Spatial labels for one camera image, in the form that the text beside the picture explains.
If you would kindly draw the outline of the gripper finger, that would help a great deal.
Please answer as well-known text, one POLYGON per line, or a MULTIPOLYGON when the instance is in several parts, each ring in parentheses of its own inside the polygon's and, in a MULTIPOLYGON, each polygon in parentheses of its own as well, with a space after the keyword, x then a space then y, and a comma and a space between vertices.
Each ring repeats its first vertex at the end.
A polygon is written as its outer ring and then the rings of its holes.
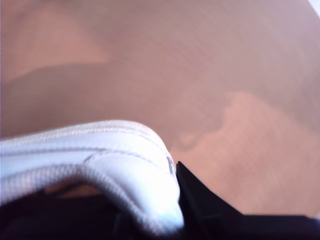
POLYGON ((176 166, 187 240, 242 240, 243 214, 214 194, 182 162, 176 166))
POLYGON ((74 199, 81 211, 95 216, 120 216, 130 220, 128 213, 120 209, 116 204, 103 195, 77 197, 74 199))

